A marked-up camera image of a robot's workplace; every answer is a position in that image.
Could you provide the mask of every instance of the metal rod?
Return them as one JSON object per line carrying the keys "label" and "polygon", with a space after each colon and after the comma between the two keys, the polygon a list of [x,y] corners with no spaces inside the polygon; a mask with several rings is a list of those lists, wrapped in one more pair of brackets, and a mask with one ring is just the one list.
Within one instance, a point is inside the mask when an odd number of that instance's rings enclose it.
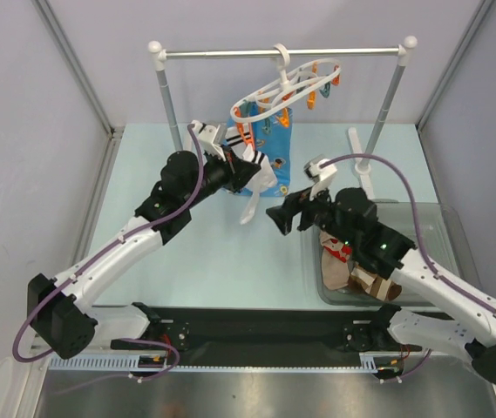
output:
{"label": "metal rod", "polygon": [[176,113],[174,112],[174,105],[172,104],[172,95],[168,87],[168,80],[166,79],[166,72],[164,70],[156,71],[157,79],[159,80],[160,95],[162,96],[162,103],[166,111],[166,118],[168,119],[168,126],[170,127],[170,135],[174,142],[176,151],[184,149],[181,143],[180,130],[178,129],[178,122],[176,121]]}
{"label": "metal rod", "polygon": [[79,235],[77,246],[71,258],[72,264],[84,259],[91,249],[92,237],[99,219],[100,209],[102,208],[102,202],[105,198],[106,189],[108,188],[108,182],[112,168],[116,162],[116,156],[118,155],[123,134],[123,127],[114,128],[112,139],[106,143],[105,154],[100,163],[99,172],[97,173],[94,188],[92,189],[91,200],[89,201],[85,220],[81,227],[81,234]]}
{"label": "metal rod", "polygon": [[[389,114],[391,103],[393,103],[393,98],[395,97],[395,93],[397,92],[397,88],[401,81],[401,77],[403,76],[405,68],[406,65],[397,65],[397,67],[395,68],[393,78],[391,79],[391,83],[389,84],[389,89],[387,89],[387,94],[385,94],[384,102],[381,105],[381,110],[377,115],[376,123],[373,125],[370,140],[366,145],[366,154],[373,154],[373,151],[376,148],[377,140],[379,139],[379,135],[384,128],[385,120],[387,119],[387,115]],[[365,168],[368,167],[369,163],[369,158],[362,158],[362,161],[360,162],[360,168],[365,170]]]}
{"label": "metal rod", "polygon": [[[291,57],[337,57],[344,56],[397,56],[399,47],[386,48],[335,48],[321,50],[289,50]],[[279,57],[278,50],[251,50],[251,51],[167,51],[166,59],[191,59],[191,58],[272,58]]]}
{"label": "metal rod", "polygon": [[428,119],[433,113],[433,110],[436,108],[439,100],[447,90],[447,86],[453,79],[457,69],[460,67],[463,62],[463,58],[470,48],[472,41],[476,38],[479,33],[480,28],[484,25],[487,17],[490,12],[493,10],[493,6],[496,4],[496,0],[484,0],[479,7],[476,9],[474,16],[472,17],[471,22],[468,24],[468,28],[465,31],[465,34],[461,38],[459,42],[459,46],[453,53],[449,64],[445,68],[443,76],[436,85],[431,97],[428,99],[428,103],[422,113],[422,117],[418,121],[418,132],[421,132],[425,125],[428,122]]}
{"label": "metal rod", "polygon": [[34,3],[38,14],[42,18],[46,29],[50,32],[54,43],[62,55],[62,58],[67,63],[71,73],[75,77],[78,86],[85,94],[85,98],[89,102],[89,105],[91,105],[91,108],[93,109],[100,124],[107,134],[112,135],[110,120],[108,119],[108,116],[106,116],[106,112],[100,103],[99,97],[92,88],[91,81],[85,74],[83,66],[79,62],[75,50],[65,35],[65,32],[62,29],[54,10],[50,6],[50,3],[48,3],[48,0],[32,0],[32,2]]}

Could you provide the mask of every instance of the light blue table surface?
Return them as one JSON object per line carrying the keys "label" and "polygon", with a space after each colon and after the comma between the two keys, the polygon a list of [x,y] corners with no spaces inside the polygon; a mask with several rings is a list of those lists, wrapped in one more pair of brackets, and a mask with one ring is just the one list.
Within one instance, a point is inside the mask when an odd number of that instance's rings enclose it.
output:
{"label": "light blue table surface", "polygon": [[[350,153],[346,131],[358,129],[363,147],[372,125],[297,124],[291,141],[290,190],[308,187],[303,165],[319,154]],[[182,135],[185,126],[181,127]],[[92,240],[92,251],[106,243],[132,216],[160,179],[173,152],[168,126],[128,125]],[[414,125],[386,125],[376,154],[395,163],[411,182],[419,202],[437,202]],[[332,194],[358,186],[351,163],[337,165]],[[378,199],[408,201],[396,175],[371,162]],[[316,291],[310,232],[282,236],[265,209],[282,199],[262,198],[254,219],[239,219],[248,198],[224,191],[192,210],[193,220],[168,245],[130,268],[98,299],[99,305],[141,301],[162,307],[342,309],[323,302]]]}

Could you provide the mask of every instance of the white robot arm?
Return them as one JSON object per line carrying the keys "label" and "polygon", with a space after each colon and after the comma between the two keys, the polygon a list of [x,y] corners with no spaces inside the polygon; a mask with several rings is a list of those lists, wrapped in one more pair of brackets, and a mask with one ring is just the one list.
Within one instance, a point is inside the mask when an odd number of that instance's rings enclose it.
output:
{"label": "white robot arm", "polygon": [[392,279],[453,318],[439,320],[386,305],[371,324],[379,333],[386,331],[400,344],[438,350],[471,363],[478,374],[496,384],[496,299],[431,260],[410,239],[381,224],[377,207],[364,190],[342,189],[332,199],[328,190],[336,174],[332,163],[324,157],[312,159],[304,171],[314,185],[289,194],[281,206],[269,208],[267,215],[286,235],[292,229],[293,217],[300,213],[298,230],[318,226],[349,242],[352,259],[365,270]]}
{"label": "white robot arm", "polygon": [[[130,266],[179,233],[191,220],[191,207],[221,188],[240,191],[260,171],[258,164],[237,157],[229,146],[221,143],[226,133],[224,125],[193,121],[189,128],[199,140],[198,153],[203,149],[207,158],[202,166],[202,179],[195,154],[173,153],[150,196],[102,250],[53,279],[39,274],[30,281],[27,323],[61,358],[80,353],[93,338],[111,341],[140,337],[150,323],[143,307],[95,309],[93,303]],[[192,197],[198,183],[199,190]],[[185,207],[189,199],[191,204]],[[19,361],[37,360],[18,353],[26,325],[17,334],[13,355]]]}

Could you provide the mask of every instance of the orange clothespin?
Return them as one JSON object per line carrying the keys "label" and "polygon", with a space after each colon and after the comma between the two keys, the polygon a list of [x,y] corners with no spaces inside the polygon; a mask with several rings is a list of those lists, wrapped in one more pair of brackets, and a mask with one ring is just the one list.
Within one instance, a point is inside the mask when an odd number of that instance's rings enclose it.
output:
{"label": "orange clothespin", "polygon": [[[283,97],[282,101],[288,100],[290,96],[292,96],[292,94],[294,94],[293,91]],[[282,115],[276,115],[276,120],[279,121],[279,124],[281,124],[285,128],[288,128],[290,126],[289,108],[285,107],[284,109],[282,109]]]}
{"label": "orange clothespin", "polygon": [[[338,65],[335,65],[335,71],[338,70]],[[339,72],[338,76],[332,79],[331,84],[339,85],[341,83],[341,73]]]}
{"label": "orange clothespin", "polygon": [[[268,103],[268,98],[262,98],[260,101],[263,102],[263,103]],[[265,109],[263,109],[262,107],[260,107],[259,108],[259,112],[260,113],[263,113],[263,112],[265,112]]]}
{"label": "orange clothespin", "polygon": [[[317,63],[314,63],[311,66],[311,72],[313,72],[314,74],[317,74]],[[314,107],[316,106],[316,92],[315,91],[312,91],[309,94],[307,104],[308,104],[308,109],[313,111]]]}
{"label": "orange clothespin", "polygon": [[[234,108],[234,114],[241,118],[241,112],[238,106]],[[246,130],[244,129],[245,125],[248,126],[248,132],[246,132]],[[252,125],[236,122],[236,128],[238,129],[238,133],[240,133],[241,139],[244,141],[244,144],[251,145],[252,149],[255,149],[255,136]]]}
{"label": "orange clothespin", "polygon": [[276,115],[276,120],[279,121],[279,124],[288,128],[290,126],[289,109],[286,107],[282,109],[282,115]]}
{"label": "orange clothespin", "polygon": [[309,97],[308,97],[308,109],[310,109],[311,111],[314,110],[314,106],[316,105],[316,91],[312,91],[310,94],[309,94]]}

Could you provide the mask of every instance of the blue cloth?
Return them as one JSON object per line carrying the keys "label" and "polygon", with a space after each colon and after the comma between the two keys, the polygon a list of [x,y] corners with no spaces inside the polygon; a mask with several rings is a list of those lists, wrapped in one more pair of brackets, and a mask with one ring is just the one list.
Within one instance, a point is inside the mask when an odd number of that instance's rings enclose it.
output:
{"label": "blue cloth", "polygon": [[[257,106],[253,106],[252,115],[257,114]],[[265,133],[265,120],[252,124],[255,135],[255,149],[268,156],[268,161],[273,167],[277,179],[276,186],[267,189],[261,195],[263,197],[281,197],[289,192],[290,186],[290,137],[292,135],[292,110],[289,109],[289,127],[285,128],[276,119],[276,114],[269,118],[271,131]],[[228,120],[228,126],[234,126],[235,121]],[[252,192],[243,189],[240,195],[251,196]]]}

